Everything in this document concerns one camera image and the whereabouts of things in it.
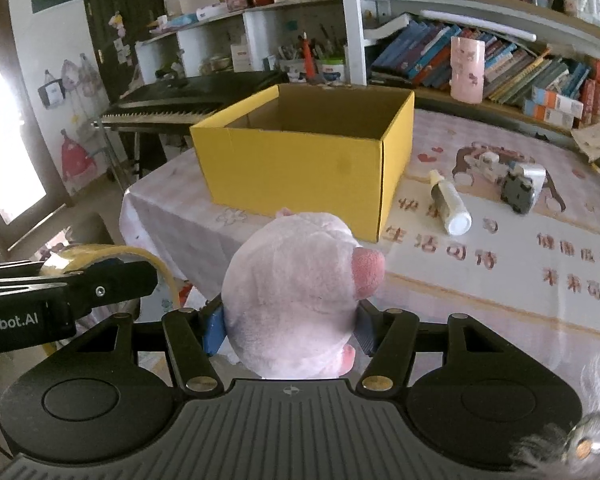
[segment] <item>red heart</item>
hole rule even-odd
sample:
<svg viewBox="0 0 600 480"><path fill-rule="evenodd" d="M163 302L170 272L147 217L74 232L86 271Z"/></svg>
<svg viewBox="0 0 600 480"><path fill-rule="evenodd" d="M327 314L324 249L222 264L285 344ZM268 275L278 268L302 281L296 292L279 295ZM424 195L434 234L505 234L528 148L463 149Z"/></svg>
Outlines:
<svg viewBox="0 0 600 480"><path fill-rule="evenodd" d="M420 162L436 162L437 159L434 156L429 156L426 153L421 153L418 155L418 160Z"/></svg>

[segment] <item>dark door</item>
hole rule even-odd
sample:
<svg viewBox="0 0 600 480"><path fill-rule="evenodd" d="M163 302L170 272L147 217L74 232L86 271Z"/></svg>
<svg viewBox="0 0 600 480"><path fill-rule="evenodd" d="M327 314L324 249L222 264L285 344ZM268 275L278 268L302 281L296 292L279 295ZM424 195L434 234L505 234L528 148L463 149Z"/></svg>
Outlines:
<svg viewBox="0 0 600 480"><path fill-rule="evenodd" d="M9 1L0 0L0 252L8 249L69 195L38 127L22 79Z"/></svg>
<svg viewBox="0 0 600 480"><path fill-rule="evenodd" d="M163 0L84 0L87 21L93 41L93 49L98 61L100 76L111 102L118 100L126 92L133 77L136 58L136 41L147 40L147 25L164 14ZM118 59L115 41L118 31L109 25L116 12L120 13L126 35L122 43L130 47L132 65Z"/></svg>

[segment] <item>glass door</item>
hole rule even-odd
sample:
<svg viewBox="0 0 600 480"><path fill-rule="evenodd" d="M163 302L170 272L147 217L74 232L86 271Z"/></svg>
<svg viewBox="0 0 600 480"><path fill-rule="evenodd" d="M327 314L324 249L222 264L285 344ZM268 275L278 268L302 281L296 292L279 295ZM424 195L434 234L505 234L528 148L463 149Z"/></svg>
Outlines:
<svg viewBox="0 0 600 480"><path fill-rule="evenodd" d="M0 252L67 201L22 81L8 0L0 0Z"/></svg>

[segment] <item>pink plush toy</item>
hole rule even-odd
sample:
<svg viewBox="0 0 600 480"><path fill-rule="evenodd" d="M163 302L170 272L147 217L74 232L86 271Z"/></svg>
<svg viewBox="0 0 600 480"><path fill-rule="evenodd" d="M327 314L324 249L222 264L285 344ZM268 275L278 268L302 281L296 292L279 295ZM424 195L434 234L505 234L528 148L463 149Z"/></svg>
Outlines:
<svg viewBox="0 0 600 480"><path fill-rule="evenodd" d="M329 379L351 370L358 300L384 278L384 256L328 213L292 214L249 238L222 284L224 323L243 364L265 379Z"/></svg>

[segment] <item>pink cylinder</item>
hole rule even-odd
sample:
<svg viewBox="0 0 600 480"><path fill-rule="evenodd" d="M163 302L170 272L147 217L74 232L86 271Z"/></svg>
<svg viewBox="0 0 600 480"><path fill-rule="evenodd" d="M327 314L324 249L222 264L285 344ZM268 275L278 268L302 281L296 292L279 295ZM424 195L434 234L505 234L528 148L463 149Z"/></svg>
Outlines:
<svg viewBox="0 0 600 480"><path fill-rule="evenodd" d="M470 104L482 102L484 41L451 38L451 97Z"/></svg>

